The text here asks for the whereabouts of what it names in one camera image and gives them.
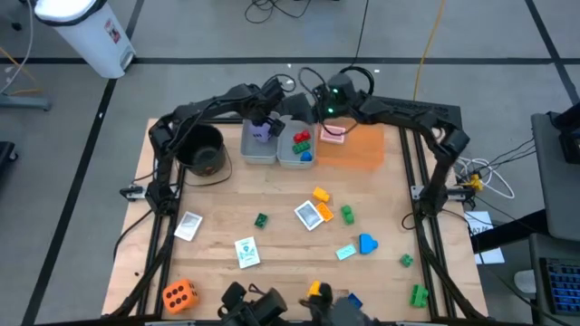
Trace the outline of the black flat panel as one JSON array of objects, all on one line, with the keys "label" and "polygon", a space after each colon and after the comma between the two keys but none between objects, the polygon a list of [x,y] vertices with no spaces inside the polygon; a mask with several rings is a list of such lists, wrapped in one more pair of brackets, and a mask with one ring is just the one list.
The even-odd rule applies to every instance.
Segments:
[{"label": "black flat panel", "polygon": [[275,111],[280,116],[289,116],[291,120],[298,120],[308,124],[317,122],[314,109],[303,93],[283,98],[276,106]]}]

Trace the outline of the orange foam dice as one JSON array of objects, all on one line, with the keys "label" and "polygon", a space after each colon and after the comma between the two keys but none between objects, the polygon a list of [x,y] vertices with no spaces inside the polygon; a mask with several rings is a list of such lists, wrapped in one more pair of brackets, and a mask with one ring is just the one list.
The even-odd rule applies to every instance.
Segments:
[{"label": "orange foam dice", "polygon": [[162,300],[167,312],[177,314],[196,306],[199,297],[193,282],[182,279],[167,286],[162,292]]}]

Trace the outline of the grey plastic bin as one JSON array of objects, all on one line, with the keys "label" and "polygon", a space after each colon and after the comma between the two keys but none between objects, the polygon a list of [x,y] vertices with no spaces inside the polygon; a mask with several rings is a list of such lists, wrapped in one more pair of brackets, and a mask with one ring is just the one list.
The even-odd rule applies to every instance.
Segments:
[{"label": "grey plastic bin", "polygon": [[251,120],[243,120],[240,153],[248,164],[271,165],[276,162],[277,137],[262,143],[256,141],[250,134],[249,125]]},{"label": "grey plastic bin", "polygon": [[[291,116],[289,115],[282,116],[280,120],[285,124],[284,129],[277,138],[276,156],[280,165],[283,168],[312,168],[316,159],[316,142],[314,139],[316,136],[316,126],[314,124],[307,124],[299,120],[292,120]],[[301,161],[301,153],[295,154],[293,151],[293,146],[295,145],[294,135],[304,130],[307,130],[311,135],[311,138],[308,140],[310,144],[308,152],[312,156],[310,161]]]}]

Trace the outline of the blue heart-shaped toy block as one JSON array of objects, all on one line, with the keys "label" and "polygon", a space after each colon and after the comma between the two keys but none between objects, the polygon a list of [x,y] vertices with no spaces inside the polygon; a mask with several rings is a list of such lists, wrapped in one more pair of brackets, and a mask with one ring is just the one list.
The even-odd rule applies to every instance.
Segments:
[{"label": "blue heart-shaped toy block", "polygon": [[378,241],[370,234],[359,234],[359,252],[360,254],[370,254],[378,248]]}]

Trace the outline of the backlit keyboard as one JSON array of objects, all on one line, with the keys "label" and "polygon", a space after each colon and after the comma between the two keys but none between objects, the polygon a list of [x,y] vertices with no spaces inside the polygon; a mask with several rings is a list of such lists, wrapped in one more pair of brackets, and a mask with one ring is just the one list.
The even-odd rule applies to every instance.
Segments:
[{"label": "backlit keyboard", "polygon": [[580,260],[541,257],[539,264],[550,311],[580,316]]}]

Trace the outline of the white paper sheet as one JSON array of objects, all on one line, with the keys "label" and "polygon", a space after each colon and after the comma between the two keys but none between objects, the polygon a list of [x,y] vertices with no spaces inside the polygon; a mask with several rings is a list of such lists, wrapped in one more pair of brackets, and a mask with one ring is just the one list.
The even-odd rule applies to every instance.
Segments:
[{"label": "white paper sheet", "polygon": [[[464,217],[469,223],[469,230],[472,235],[478,235],[479,233],[494,228],[487,211],[467,211],[464,213]],[[474,257],[477,265],[503,264],[505,262],[504,255],[500,248],[474,254]]]}]

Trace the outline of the white computer mouse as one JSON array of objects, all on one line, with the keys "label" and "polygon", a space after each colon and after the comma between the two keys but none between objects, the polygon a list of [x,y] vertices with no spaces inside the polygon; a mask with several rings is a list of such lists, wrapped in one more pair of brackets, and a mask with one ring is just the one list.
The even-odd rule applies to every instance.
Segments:
[{"label": "white computer mouse", "polygon": [[537,292],[536,277],[533,270],[518,271],[513,277],[515,286],[523,293],[535,294]]}]

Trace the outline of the black chair base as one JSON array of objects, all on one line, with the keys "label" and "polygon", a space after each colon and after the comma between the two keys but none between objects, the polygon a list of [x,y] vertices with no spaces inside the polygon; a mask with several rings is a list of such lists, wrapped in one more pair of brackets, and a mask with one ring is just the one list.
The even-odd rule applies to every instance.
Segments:
[{"label": "black chair base", "polygon": [[9,165],[17,159],[15,144],[10,141],[0,141],[0,178],[8,170]]}]

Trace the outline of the black desk device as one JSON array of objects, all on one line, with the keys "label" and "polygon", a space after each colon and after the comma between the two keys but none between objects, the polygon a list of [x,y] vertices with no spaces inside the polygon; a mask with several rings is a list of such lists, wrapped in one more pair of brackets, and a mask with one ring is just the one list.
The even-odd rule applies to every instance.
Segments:
[{"label": "black desk device", "polygon": [[550,122],[558,136],[565,161],[580,165],[580,101],[562,113],[549,111]]}]

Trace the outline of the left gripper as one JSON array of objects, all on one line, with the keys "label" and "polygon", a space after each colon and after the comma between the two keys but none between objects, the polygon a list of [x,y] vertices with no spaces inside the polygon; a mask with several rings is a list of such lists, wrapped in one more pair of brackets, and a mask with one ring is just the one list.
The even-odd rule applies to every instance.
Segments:
[{"label": "left gripper", "polygon": [[[252,121],[265,121],[284,97],[285,92],[280,86],[264,87],[242,104],[242,117]],[[272,136],[279,136],[284,128],[285,124],[279,118],[270,119],[270,134]]]}]

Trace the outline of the translucent orange tray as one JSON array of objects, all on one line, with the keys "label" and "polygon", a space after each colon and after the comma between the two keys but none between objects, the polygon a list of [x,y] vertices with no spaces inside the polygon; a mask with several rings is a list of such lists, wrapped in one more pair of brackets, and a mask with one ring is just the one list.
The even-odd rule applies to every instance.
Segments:
[{"label": "translucent orange tray", "polygon": [[[320,140],[322,126],[346,128],[343,144]],[[338,168],[378,168],[384,160],[385,137],[381,125],[356,124],[353,119],[339,118],[320,124],[316,136],[316,160],[320,165]]]}]

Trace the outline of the purple foam dice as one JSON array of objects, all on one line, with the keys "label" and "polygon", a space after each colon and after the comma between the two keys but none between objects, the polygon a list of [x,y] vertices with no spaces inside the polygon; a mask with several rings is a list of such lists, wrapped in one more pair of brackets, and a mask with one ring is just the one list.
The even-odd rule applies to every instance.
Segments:
[{"label": "purple foam dice", "polygon": [[249,125],[249,131],[251,136],[259,142],[266,143],[271,137],[271,121],[270,119],[263,120],[261,122],[252,121]]}]

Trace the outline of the grey desk with keyboard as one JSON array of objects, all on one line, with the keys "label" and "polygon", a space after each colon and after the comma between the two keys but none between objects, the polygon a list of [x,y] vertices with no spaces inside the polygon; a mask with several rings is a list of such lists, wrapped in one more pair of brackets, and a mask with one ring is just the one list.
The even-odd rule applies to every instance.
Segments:
[{"label": "grey desk with keyboard", "polygon": [[558,315],[550,311],[539,264],[541,257],[580,260],[580,242],[531,235],[529,245],[531,263],[536,277],[536,303],[539,309],[536,321],[543,326],[580,326],[580,316]]}]

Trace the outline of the red card deck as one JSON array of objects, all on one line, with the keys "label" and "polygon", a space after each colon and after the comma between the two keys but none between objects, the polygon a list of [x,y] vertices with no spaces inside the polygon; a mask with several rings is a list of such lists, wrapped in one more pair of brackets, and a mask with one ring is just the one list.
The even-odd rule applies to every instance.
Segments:
[{"label": "red card deck", "polygon": [[320,140],[328,143],[343,144],[346,128],[326,125],[321,127]]}]

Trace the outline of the white trash bin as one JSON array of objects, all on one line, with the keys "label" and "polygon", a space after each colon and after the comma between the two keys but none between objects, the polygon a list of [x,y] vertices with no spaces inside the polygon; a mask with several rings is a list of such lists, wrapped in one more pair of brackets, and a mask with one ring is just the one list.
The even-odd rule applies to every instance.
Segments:
[{"label": "white trash bin", "polygon": [[105,79],[124,76],[136,55],[108,0],[37,0],[34,15]]}]

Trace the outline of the black desk foot bar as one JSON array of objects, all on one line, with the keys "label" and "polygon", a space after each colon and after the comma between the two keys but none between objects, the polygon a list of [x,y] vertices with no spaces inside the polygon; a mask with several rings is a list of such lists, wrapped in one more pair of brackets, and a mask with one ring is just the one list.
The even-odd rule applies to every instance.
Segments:
[{"label": "black desk foot bar", "polygon": [[547,235],[546,210],[541,209],[512,222],[495,226],[493,229],[470,237],[475,254],[486,252],[529,238],[532,234]]}]

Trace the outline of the white card green emblem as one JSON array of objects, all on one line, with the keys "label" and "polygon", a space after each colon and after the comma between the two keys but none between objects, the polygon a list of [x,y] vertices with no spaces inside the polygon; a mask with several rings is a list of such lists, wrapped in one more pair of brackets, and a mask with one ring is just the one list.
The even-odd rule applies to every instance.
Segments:
[{"label": "white card green emblem", "polygon": [[260,258],[253,236],[235,241],[238,265],[240,269],[260,264]]}]

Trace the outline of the grey stand base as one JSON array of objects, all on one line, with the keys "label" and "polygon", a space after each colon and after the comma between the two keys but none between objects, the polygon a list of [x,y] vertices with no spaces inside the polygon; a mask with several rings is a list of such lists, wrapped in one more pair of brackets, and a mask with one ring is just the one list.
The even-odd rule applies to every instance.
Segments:
[{"label": "grey stand base", "polygon": [[21,97],[0,94],[0,108],[7,109],[39,109],[48,111],[52,104],[46,98]]}]

